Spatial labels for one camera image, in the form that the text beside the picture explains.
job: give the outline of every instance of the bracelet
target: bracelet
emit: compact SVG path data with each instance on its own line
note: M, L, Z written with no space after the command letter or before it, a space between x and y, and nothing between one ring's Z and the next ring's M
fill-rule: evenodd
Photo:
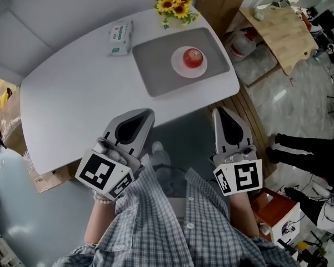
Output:
M108 205L108 204L113 203L113 201L110 201L105 196L100 195L97 191L93 190L93 193L94 193L93 198L94 198L95 202L99 202L100 204L104 204L104 205Z

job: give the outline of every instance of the white plate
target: white plate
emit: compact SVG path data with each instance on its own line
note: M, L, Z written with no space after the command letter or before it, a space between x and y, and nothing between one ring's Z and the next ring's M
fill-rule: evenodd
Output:
M182 77L197 78L205 73L207 69L207 59L206 56L202 53L202 51L196 48L198 51L201 52L204 58L202 64L196 68L187 67L183 62L183 55L185 51L187 51L190 48L195 48L195 47L180 47L176 51L174 51L171 58L172 67Z

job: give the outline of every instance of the white table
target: white table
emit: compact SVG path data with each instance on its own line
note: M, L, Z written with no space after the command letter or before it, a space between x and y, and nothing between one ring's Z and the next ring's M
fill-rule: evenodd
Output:
M155 9L126 19L134 22L133 46L186 29L206 27L231 69L152 98L132 54L107 56L111 23L86 34L55 53L22 82L23 133L39 174L80 159L110 120L126 111L151 108L156 114L155 126L158 126L238 92L232 63L203 17L186 27L167 30L161 27Z

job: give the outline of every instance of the red apple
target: red apple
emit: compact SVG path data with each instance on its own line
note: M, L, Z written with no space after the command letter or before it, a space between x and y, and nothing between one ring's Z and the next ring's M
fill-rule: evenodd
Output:
M187 67L196 68L202 64L204 57L201 51L196 48L190 48L183 54L183 61Z

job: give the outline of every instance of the black pants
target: black pants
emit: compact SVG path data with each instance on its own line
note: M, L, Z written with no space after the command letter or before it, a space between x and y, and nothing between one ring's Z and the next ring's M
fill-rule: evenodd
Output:
M274 150L274 155L280 162L325 178L328 184L334 188L334 139L307 139L279 133L276 136L276 143L291 149L305 150L312 153L312 155L296 155Z
M285 194L289 196L290 199L300 203L300 209L315 225L317 225L318 215L325 202L311 200L304 193L292 188L285 188L284 190Z

